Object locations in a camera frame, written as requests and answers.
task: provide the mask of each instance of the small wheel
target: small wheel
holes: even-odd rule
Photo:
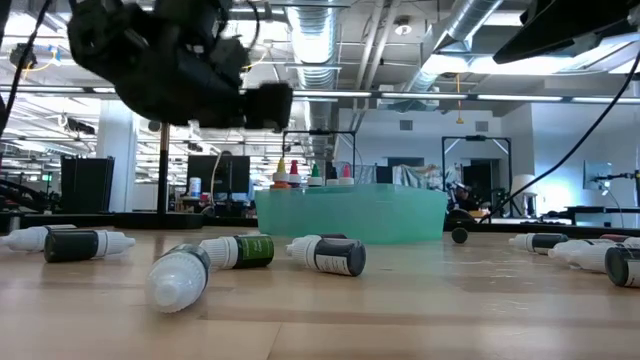
[[[455,241],[456,244],[464,244],[469,237],[469,233],[465,228],[455,228],[451,232],[451,238]]]

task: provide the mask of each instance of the column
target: column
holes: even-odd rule
[[[111,156],[115,159],[110,211],[131,211],[137,146],[138,119],[133,112],[122,101],[102,100],[96,157]]]

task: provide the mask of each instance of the computer screen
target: computer screen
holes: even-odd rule
[[[217,156],[194,155],[189,156],[187,165],[187,182],[192,177],[202,180],[202,192],[211,191],[211,173],[216,164]],[[231,181],[232,193],[249,192],[249,170],[251,158],[249,156],[223,156],[216,171],[214,193],[226,193]]]

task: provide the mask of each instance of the red bottle cap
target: red bottle cap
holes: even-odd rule
[[[344,168],[342,168],[342,177],[351,177],[351,166],[346,164]]]
[[[289,175],[298,175],[298,160],[291,160],[291,171]]]

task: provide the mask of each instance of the table surface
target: table surface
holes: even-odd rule
[[[637,359],[640,289],[507,245],[507,234],[369,246],[358,278],[285,258],[215,273],[190,308],[155,313],[143,284],[174,245],[256,232],[126,231],[126,256],[46,264],[0,252],[2,359]]]

